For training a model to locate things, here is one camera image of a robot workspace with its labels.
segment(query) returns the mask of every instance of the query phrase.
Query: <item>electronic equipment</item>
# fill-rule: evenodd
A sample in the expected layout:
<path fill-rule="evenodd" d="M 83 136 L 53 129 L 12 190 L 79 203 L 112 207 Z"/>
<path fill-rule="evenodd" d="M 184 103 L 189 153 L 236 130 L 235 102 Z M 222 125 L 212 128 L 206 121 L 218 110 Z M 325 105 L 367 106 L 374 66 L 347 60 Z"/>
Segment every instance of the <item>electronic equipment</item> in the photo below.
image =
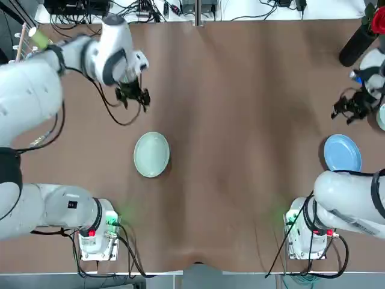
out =
<path fill-rule="evenodd" d="M 182 13 L 195 12 L 195 0 L 181 0 Z M 210 13 L 212 11 L 212 5 L 217 6 L 218 0 L 202 0 L 202 13 Z"/>
<path fill-rule="evenodd" d="M 292 0 L 276 0 L 278 7 L 290 7 Z"/>
<path fill-rule="evenodd" d="M 44 7 L 53 15 L 99 15 L 109 12 L 109 0 L 45 0 Z"/>

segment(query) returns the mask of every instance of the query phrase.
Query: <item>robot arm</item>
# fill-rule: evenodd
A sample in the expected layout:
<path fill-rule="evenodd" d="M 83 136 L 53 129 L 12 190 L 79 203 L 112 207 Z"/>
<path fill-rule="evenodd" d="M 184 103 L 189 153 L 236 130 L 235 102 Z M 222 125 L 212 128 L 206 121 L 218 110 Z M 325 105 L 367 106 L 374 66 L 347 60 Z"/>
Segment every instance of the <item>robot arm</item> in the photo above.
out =
<path fill-rule="evenodd" d="M 343 114 L 349 125 L 357 119 L 364 119 L 369 114 L 376 112 L 385 95 L 385 54 L 379 49 L 369 51 L 360 63 L 359 69 L 351 72 L 350 78 L 361 84 L 355 90 L 353 97 L 348 99 L 344 94 L 334 104 L 331 118 Z"/>
<path fill-rule="evenodd" d="M 331 172 L 320 174 L 313 195 L 293 201 L 286 220 L 302 213 L 289 234 L 293 259 L 311 259 L 325 251 L 328 231 L 343 229 L 385 238 L 385 176 L 383 173 Z"/>
<path fill-rule="evenodd" d="M 131 91 L 142 93 L 138 76 L 148 66 L 144 54 L 133 49 L 128 24 L 113 15 L 103 21 L 99 42 L 77 36 L 0 67 L 0 240 L 38 226 L 76 228 L 88 259 L 111 257 L 114 246 L 106 235 L 115 234 L 111 224 L 119 220 L 111 203 L 75 186 L 23 184 L 20 155 L 10 146 L 15 137 L 58 113 L 60 76 L 66 71 L 108 86 L 132 85 Z"/>

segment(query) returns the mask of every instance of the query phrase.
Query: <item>white table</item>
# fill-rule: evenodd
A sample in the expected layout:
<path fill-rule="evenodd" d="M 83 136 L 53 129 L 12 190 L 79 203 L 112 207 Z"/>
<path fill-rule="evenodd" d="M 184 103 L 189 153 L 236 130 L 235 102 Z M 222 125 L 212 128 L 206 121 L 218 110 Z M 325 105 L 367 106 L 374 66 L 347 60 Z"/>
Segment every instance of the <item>white table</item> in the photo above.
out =
<path fill-rule="evenodd" d="M 115 0 L 114 2 L 128 6 L 133 3 L 133 0 Z M 179 6 L 179 0 L 168 0 L 169 3 Z M 155 5 L 159 11 L 163 12 L 163 1 L 154 0 Z M 110 12 L 119 13 L 122 8 L 118 5 L 111 3 L 112 8 Z M 295 8 L 295 0 L 292 2 L 292 8 Z M 271 7 L 263 5 L 259 0 L 218 0 L 218 10 L 216 20 L 228 21 L 240 16 L 257 16 L 263 15 L 270 11 Z M 356 19 L 363 16 L 365 10 L 364 0 L 307 0 L 307 7 L 304 12 L 304 20 L 317 20 L 317 19 Z M 202 16 L 203 21 L 214 21 L 214 17 L 211 14 L 207 14 L 209 17 Z M 169 15 L 165 17 L 166 21 L 190 21 L 194 20 L 194 16 L 177 16 L 171 10 Z M 240 18 L 237 20 L 263 20 L 264 17 L 257 18 Z M 43 4 L 39 4 L 35 20 L 40 23 L 49 23 L 49 13 L 44 8 Z M 132 13 L 126 16 L 127 22 L 137 21 L 138 17 Z M 297 10 L 290 10 L 288 8 L 277 8 L 267 20 L 301 20 L 301 13 Z M 100 23 L 99 17 L 92 17 L 92 23 Z"/>

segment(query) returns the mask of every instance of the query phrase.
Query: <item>green cable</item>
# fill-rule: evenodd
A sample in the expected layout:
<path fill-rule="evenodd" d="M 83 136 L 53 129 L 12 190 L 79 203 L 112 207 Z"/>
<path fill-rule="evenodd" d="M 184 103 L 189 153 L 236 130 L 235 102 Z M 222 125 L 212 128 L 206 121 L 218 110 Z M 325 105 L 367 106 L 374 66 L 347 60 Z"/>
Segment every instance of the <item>green cable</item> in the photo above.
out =
<path fill-rule="evenodd" d="M 288 285 L 284 280 L 285 276 L 282 276 L 282 282 L 286 289 L 289 289 Z M 314 285 L 319 281 L 319 278 L 312 275 L 298 275 L 291 276 L 292 280 L 300 286 L 310 286 L 310 289 L 314 288 Z"/>

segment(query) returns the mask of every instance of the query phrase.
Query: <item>brown tablecloth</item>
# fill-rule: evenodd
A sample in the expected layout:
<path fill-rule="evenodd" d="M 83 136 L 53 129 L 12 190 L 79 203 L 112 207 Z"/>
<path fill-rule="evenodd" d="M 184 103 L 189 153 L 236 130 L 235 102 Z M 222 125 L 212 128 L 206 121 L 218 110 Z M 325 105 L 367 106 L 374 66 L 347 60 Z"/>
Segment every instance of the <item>brown tablecloth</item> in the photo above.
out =
<path fill-rule="evenodd" d="M 385 166 L 384 134 L 367 121 L 347 126 L 343 117 L 330 119 L 340 93 L 353 85 L 337 55 L 358 26 L 358 20 L 131 25 L 135 48 L 150 62 L 143 75 L 150 110 L 120 127 L 85 78 L 63 77 L 64 132 L 48 148 L 23 155 L 24 181 L 79 185 L 109 199 L 134 229 L 147 272 L 197 261 L 266 272 L 282 240 L 283 214 L 323 171 L 319 156 L 328 135 L 351 137 L 365 172 Z M 49 26 L 44 30 L 58 39 Z M 113 89 L 106 92 L 113 101 Z M 136 109 L 134 102 L 128 111 L 119 108 L 117 118 L 128 120 Z M 148 131 L 164 134 L 171 147 L 167 171 L 155 179 L 139 175 L 132 160 Z M 350 246 L 349 271 L 385 270 L 383 241 L 341 234 Z M 337 271 L 335 255 L 331 250 L 327 261 L 314 262 L 314 270 Z M 288 262 L 289 271 L 302 268 Z M 0 242 L 0 272 L 75 271 L 69 240 Z M 127 272 L 125 248 L 99 271 Z M 282 271 L 279 261 L 274 272 Z"/>

